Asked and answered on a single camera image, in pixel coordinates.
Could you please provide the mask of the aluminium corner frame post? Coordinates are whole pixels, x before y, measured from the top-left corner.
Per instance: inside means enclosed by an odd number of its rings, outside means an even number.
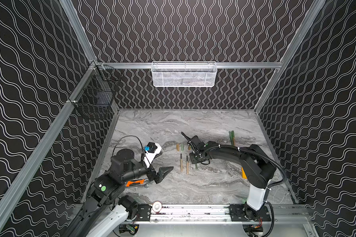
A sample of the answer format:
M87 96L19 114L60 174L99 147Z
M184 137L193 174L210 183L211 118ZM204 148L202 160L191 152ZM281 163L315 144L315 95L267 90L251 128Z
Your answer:
M298 50L299 46L301 45L302 41L304 40L304 37L306 36L308 30L314 23L317 15L321 11L325 4L325 0L316 0L313 1L309 10L306 12L298 30L296 31L291 43L289 44L284 56L281 59L281 67L279 69L276 69L275 72L273 73L270 81L268 82L264 92L262 93L262 96L260 97L258 103L255 106L255 113L257 115L260 114L263 106L267 102L270 94L272 93L273 89L277 85L281 75L284 73L286 70L287 66L293 59L296 51Z

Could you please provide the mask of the white round knob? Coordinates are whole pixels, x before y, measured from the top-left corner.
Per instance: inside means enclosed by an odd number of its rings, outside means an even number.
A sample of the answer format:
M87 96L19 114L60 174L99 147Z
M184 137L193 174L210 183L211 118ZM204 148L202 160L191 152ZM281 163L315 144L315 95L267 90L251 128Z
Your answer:
M159 213L162 210L162 203L160 201L156 201L152 205L152 210L155 213Z

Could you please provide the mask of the yellow tape measure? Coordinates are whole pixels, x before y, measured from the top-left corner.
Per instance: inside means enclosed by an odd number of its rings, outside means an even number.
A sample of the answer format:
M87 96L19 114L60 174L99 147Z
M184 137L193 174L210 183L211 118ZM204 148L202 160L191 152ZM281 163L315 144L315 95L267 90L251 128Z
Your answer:
M243 168L241 168L241 171L242 171L242 178L243 179L247 179L247 175L246 175L246 173L245 173Z

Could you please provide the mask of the aluminium front rail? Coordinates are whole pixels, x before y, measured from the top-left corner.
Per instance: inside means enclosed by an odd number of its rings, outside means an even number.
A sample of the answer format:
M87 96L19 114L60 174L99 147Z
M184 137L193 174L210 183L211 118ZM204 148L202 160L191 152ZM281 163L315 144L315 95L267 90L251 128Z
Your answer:
M259 222L232 222L229 215L231 204L164 204L159 213L152 210L150 221L137 221L140 225L252 225ZM308 211L303 205L273 204L269 209L270 216L275 224L309 224L311 223Z

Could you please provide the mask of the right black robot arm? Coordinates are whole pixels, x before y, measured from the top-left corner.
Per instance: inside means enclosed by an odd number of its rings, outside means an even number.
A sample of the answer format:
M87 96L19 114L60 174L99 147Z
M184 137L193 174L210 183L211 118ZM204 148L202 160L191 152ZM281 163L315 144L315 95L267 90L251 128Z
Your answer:
M258 145L237 147L215 141L205 143L198 136L190 138L183 132L181 135L191 147L189 157L192 164L209 165L211 160L224 160L241 166L250 183L248 198L242 208L243 216L248 220L259 219L261 210L268 203L271 188L287 181L282 166Z

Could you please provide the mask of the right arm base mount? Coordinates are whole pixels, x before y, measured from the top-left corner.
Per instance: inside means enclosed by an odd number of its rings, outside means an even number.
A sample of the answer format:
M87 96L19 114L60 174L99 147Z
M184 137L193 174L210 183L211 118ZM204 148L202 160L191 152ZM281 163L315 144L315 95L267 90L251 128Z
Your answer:
M232 222L270 222L272 220L269 209L264 204L257 211L247 204L231 204L228 209Z

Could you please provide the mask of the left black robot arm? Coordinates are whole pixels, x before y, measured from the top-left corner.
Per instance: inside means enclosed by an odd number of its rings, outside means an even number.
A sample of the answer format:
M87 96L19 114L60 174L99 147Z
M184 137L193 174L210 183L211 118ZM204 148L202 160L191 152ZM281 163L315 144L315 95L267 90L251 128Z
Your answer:
M147 176L159 184L173 170L172 166L153 166L136 161L131 149L121 149L111 157L111 166L90 186L85 202L64 232L65 237L106 237L122 223L135 221L138 202L121 196L129 181Z

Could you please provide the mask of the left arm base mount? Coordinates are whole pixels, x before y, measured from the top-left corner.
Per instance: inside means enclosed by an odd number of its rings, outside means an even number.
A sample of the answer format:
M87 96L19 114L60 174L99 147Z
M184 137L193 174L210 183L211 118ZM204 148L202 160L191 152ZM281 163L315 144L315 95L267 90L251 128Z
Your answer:
M148 222L152 214L152 206L149 204L138 204L131 209L130 220L131 222Z

